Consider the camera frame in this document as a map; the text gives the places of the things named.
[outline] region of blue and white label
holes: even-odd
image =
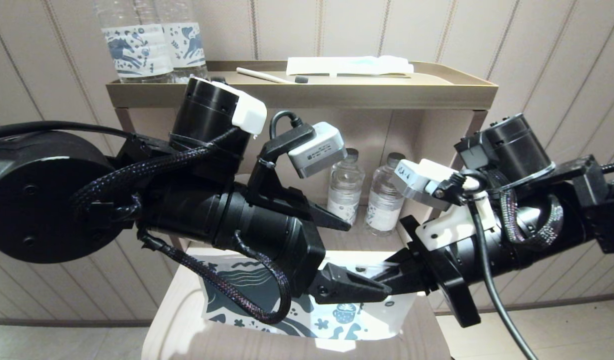
[[[122,78],[144,78],[173,70],[159,23],[105,27],[102,30],[115,70]]]
[[[197,22],[170,22],[162,27],[174,68],[194,68],[206,63]]]

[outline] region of water bottle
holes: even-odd
[[[207,63],[200,26],[193,16],[190,0],[156,0],[156,9],[165,29],[174,81],[187,84],[190,76],[207,78]]]
[[[169,51],[153,0],[95,0],[94,9],[122,83],[173,81]]]
[[[348,148],[347,157],[331,168],[327,210],[349,224],[355,223],[364,171],[358,167],[358,150]]]
[[[387,157],[387,164],[377,168],[373,173],[364,223],[365,228],[378,237],[386,237],[393,232],[405,202],[402,194],[389,182],[398,162],[404,158],[405,155],[402,153],[392,152]]]

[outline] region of bottle cap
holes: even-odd
[[[389,156],[387,156],[387,165],[389,167],[396,167],[398,166],[398,162],[400,162],[400,160],[404,158],[405,158],[405,155],[403,155],[402,153],[392,152],[389,154]]]
[[[347,149],[347,157],[343,160],[346,163],[353,164],[358,161],[358,150],[348,147]]]

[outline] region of floor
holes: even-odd
[[[510,313],[540,360],[614,360],[614,300]],[[497,314],[438,316],[456,360],[523,360]],[[0,360],[139,360],[147,328],[0,326]]]

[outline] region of beige wall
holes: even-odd
[[[499,84],[486,123],[525,112],[555,161],[586,153],[614,160],[614,0],[196,0],[195,8],[209,60],[397,55],[441,62]],[[91,1],[0,0],[0,125],[119,127],[104,87],[115,78]],[[361,130],[388,132],[396,111],[300,111],[309,121],[342,125],[369,172],[384,159]],[[162,118],[161,132],[173,116],[169,109],[135,112]],[[442,124],[451,122],[439,121],[438,132]],[[111,136],[86,137],[108,154],[122,145]],[[322,192],[325,177],[308,186]],[[65,264],[0,254],[0,319],[151,319],[173,269],[140,251],[131,232]],[[583,244],[496,282],[503,300],[515,304],[611,294],[614,255]],[[483,287],[472,290],[487,306]],[[431,300],[446,307],[438,294]]]

